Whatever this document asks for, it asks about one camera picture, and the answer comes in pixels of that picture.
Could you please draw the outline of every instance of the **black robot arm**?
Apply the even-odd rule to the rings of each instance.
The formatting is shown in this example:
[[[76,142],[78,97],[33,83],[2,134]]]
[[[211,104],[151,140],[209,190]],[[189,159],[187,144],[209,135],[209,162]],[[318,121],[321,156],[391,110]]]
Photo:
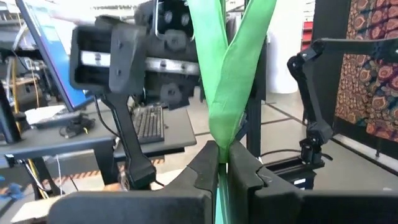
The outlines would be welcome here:
[[[331,139],[333,130],[322,118],[312,74],[304,73],[303,68],[307,62],[312,62],[328,52],[369,55],[383,63],[398,62],[398,39],[318,39],[309,48],[289,59],[287,67],[298,84],[308,121],[307,137],[300,141],[301,157],[303,161],[311,164],[322,162],[321,146]]]

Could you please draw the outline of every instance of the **computer monitor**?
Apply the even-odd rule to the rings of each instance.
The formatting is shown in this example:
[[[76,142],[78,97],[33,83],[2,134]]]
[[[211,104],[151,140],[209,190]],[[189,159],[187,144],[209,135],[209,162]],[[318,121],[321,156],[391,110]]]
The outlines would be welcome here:
[[[74,89],[69,82],[70,40],[74,24],[64,21],[60,25],[60,21],[52,17],[57,6],[54,3],[16,0],[16,4],[67,109],[76,111],[91,103],[93,96],[87,94],[87,91]]]

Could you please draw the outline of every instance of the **gray floor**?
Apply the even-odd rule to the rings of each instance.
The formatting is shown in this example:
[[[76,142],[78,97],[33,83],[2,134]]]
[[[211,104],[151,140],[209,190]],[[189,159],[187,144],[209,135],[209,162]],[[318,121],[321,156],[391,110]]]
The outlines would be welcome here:
[[[303,107],[298,94],[268,94],[267,102],[271,103],[271,106],[301,119]],[[206,104],[201,104],[197,99],[193,99],[191,105],[188,107],[188,113],[194,132],[198,135],[198,143],[195,146],[187,147],[185,153],[166,156],[165,163],[157,165],[159,173],[184,168],[205,143],[212,139],[211,135],[207,134],[209,129]],[[265,123],[262,125],[261,130],[262,152],[277,149],[299,149],[299,141],[304,137],[305,129],[296,120],[288,118],[288,116],[270,106],[262,106],[262,123]],[[327,161],[324,168],[316,171],[318,175],[315,178],[315,189],[398,190],[398,178],[396,176],[368,162],[362,157],[357,156],[340,145],[330,141],[324,145],[323,152],[331,155],[334,160]],[[263,162],[275,161],[291,155],[292,153],[271,154],[262,158],[262,160]],[[76,185],[80,190],[92,188],[100,189],[103,186],[100,177],[89,177],[76,180]],[[64,183],[63,189],[66,192],[74,191],[73,185],[70,182]],[[9,211],[0,218],[0,223],[9,223],[22,204],[33,199],[31,189],[26,190],[25,193],[27,197],[24,200],[16,202]]]

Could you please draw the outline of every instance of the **green strap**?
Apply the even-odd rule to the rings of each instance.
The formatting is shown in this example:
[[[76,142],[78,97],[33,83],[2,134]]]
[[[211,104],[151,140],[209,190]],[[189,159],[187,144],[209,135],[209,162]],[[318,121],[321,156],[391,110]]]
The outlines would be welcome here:
[[[210,133],[228,162],[276,0],[250,0],[228,46],[220,0],[188,0],[199,65],[209,107]]]

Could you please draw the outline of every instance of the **black keyboard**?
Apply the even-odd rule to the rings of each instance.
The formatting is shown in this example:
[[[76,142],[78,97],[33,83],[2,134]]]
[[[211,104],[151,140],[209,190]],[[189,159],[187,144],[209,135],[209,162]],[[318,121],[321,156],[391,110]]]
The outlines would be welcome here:
[[[162,107],[148,106],[139,108],[134,117],[134,129],[140,144],[164,141]]]

